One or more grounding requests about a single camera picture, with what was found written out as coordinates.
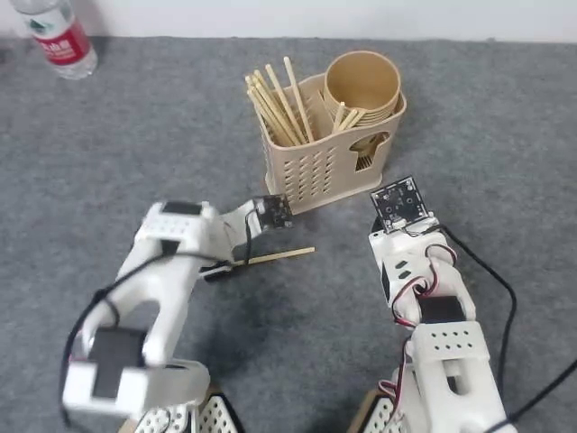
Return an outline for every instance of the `plastic bottle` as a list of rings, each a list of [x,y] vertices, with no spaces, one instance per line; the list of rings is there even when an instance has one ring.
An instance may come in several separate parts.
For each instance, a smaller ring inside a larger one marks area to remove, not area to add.
[[[69,0],[10,1],[61,77],[80,79],[92,74],[98,57]]]

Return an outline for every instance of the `bamboo chopstick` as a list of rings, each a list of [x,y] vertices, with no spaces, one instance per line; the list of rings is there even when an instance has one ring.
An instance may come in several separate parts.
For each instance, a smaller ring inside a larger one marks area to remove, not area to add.
[[[272,97],[271,95],[269,95],[267,93],[266,89],[262,86],[262,84],[259,80],[255,80],[254,84],[255,84],[256,90],[261,94],[262,98],[264,99],[264,102],[269,106],[270,111],[276,117],[277,121],[280,124],[280,127],[287,134],[287,136],[290,139],[290,141],[292,142],[292,144],[295,146],[298,146],[300,144],[300,141],[295,136],[295,133],[293,132],[292,128],[290,127],[289,123],[287,122],[286,117],[280,111],[280,108],[275,104],[274,99],[273,99],[274,97]]]
[[[349,123],[353,121],[353,119],[359,114],[356,108],[353,108],[348,116],[345,117],[343,122],[339,124],[337,131],[344,131],[345,129],[349,128]]]
[[[258,69],[255,69],[252,76],[253,76],[253,83],[254,84],[261,83],[261,85],[267,92],[267,95],[269,95],[269,97],[271,97],[272,100],[274,101],[275,105],[277,105],[277,100],[275,99],[272,90],[270,90],[269,85],[267,84],[267,81],[264,79],[264,76],[261,74],[261,72]]]
[[[309,246],[308,248],[300,248],[298,250],[285,251],[284,253],[261,255],[259,257],[251,258],[251,260],[249,260],[249,264],[270,262],[272,260],[284,259],[287,257],[296,257],[298,255],[314,253],[315,251],[316,251],[316,248],[314,246]],[[243,264],[244,264],[244,260],[239,260],[237,262],[233,262],[233,266],[240,266]]]
[[[339,130],[339,126],[343,121],[343,113],[344,113],[344,102],[341,102],[341,104],[339,104],[339,107],[336,109],[336,115],[334,116],[333,133],[336,133]]]
[[[287,100],[287,96],[285,95],[285,92],[282,90],[282,86],[280,85],[279,80],[277,79],[277,74],[274,73],[274,70],[272,69],[272,66],[270,64],[267,64],[264,68],[267,71],[267,74],[269,74],[270,81],[272,81],[272,86],[274,86],[274,89],[277,91],[277,95],[279,95],[280,103],[284,107],[288,119],[292,123],[294,131],[298,135],[300,144],[306,143],[307,139],[305,138],[305,135],[303,135],[303,132],[300,130],[297,118],[295,117],[295,114],[292,112],[292,107],[290,106],[289,101]]]
[[[263,100],[259,97],[260,94],[256,91],[256,89],[251,86],[248,91],[246,92],[249,98],[251,99],[254,107],[257,111],[262,115],[264,121],[269,125],[270,129],[274,133],[275,137],[279,141],[279,144],[284,147],[292,146],[292,141],[280,127],[280,124],[277,123],[276,118],[269,110],[269,107],[264,103]]]
[[[362,117],[367,113],[367,110],[359,110],[359,113],[357,114],[356,117],[354,117],[354,119],[346,126],[346,129],[351,129],[353,128],[356,124],[359,123],[359,121],[362,119]]]
[[[297,100],[298,112],[300,113],[303,125],[305,126],[305,132],[307,133],[308,142],[312,143],[315,140],[315,137],[313,136],[313,132],[310,129],[310,124],[308,124],[307,113],[305,112],[303,100],[300,97],[300,91],[298,90],[298,83],[297,78],[295,77],[295,71],[292,69],[292,63],[290,63],[290,59],[288,57],[285,57],[283,60],[285,62],[285,68],[287,69],[290,85],[292,86],[292,91],[295,94],[295,99]]]

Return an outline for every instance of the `keyhole-shaped cutout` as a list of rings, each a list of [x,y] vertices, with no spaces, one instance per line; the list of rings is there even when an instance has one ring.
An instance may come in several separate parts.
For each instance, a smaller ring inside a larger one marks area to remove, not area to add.
[[[361,171],[369,169],[375,157],[375,152],[381,143],[387,141],[390,134],[387,132],[378,133],[369,137],[361,138],[353,144],[349,150],[357,152],[357,165],[355,170]]]

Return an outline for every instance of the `stack of cups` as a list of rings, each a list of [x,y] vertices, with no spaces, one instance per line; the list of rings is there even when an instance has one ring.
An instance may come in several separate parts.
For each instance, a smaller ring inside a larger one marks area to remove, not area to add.
[[[354,126],[378,124],[393,114],[400,96],[400,74],[395,64],[372,51],[351,51],[331,63],[325,74],[325,105],[333,118],[344,102],[343,118],[351,110],[364,112]],[[370,152],[363,141],[357,152]]]

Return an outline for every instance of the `red bottle label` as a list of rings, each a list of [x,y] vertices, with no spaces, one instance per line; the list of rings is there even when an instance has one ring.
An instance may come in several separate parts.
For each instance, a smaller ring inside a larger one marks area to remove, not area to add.
[[[90,50],[90,41],[82,31],[78,21],[75,21],[68,30],[57,38],[34,39],[44,49],[48,61],[60,66],[76,63],[84,58]]]
[[[48,61],[55,65],[76,63],[90,51],[90,40],[68,1],[41,14],[23,14],[23,19]]]

